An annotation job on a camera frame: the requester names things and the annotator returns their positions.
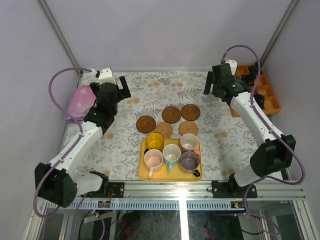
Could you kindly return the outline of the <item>brown wooden coaster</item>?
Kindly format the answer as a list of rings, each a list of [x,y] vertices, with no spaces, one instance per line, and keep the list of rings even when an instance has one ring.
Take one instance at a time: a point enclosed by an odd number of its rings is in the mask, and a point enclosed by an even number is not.
[[[156,128],[156,121],[152,116],[144,115],[136,121],[136,128],[140,133],[149,134]]]
[[[181,112],[175,106],[168,106],[162,111],[161,116],[166,123],[175,124],[181,119]]]
[[[184,105],[180,113],[181,113],[181,116],[187,121],[195,121],[201,115],[201,111],[199,107],[196,106],[195,104]]]

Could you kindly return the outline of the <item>woven rattan coaster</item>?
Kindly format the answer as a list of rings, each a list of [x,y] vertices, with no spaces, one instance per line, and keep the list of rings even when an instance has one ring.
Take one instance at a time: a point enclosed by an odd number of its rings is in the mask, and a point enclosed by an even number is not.
[[[198,135],[199,128],[194,121],[184,121],[178,127],[178,132],[181,136],[185,134]]]
[[[156,125],[154,131],[161,134],[164,138],[170,138],[173,133],[173,127],[170,123],[160,122]]]

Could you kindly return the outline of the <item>cream mug pink outside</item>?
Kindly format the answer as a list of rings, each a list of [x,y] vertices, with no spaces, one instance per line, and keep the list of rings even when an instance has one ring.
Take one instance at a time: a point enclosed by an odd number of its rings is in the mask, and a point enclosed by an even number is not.
[[[186,133],[180,139],[180,145],[185,151],[192,151],[200,156],[201,151],[198,148],[198,143],[198,138],[192,133]]]

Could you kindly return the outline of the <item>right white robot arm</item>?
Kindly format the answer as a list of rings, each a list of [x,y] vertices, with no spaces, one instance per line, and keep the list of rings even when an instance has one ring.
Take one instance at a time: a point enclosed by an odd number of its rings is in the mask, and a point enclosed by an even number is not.
[[[295,138],[284,135],[272,125],[248,85],[240,77],[234,76],[228,62],[215,65],[208,72],[204,94],[212,94],[232,107],[250,130],[257,145],[250,163],[229,176],[228,194],[240,197],[249,184],[291,166]]]

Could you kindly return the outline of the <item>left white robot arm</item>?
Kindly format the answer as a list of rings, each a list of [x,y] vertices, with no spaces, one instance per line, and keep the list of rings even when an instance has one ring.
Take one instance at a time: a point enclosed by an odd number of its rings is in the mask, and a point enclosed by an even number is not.
[[[126,78],[120,76],[119,81],[122,88],[111,82],[89,85],[96,101],[81,123],[79,133],[49,163],[39,163],[34,170],[36,198],[66,208],[77,196],[102,198],[109,193],[108,176],[95,170],[78,176],[76,170],[92,145],[114,122],[118,103],[131,97]]]

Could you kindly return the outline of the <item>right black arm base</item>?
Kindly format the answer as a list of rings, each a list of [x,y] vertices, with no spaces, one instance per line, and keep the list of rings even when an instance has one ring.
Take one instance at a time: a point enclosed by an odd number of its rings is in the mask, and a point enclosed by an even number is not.
[[[217,181],[213,180],[211,182],[212,186],[212,195],[215,199],[243,199],[245,193],[249,187],[246,186],[238,186],[237,184],[233,184],[229,181]]]

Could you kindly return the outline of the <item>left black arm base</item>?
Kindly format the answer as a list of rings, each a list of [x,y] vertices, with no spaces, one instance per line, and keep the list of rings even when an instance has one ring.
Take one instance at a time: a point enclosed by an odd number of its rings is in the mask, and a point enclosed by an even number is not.
[[[124,182],[103,183],[99,190],[89,192],[87,198],[123,198],[125,192]]]

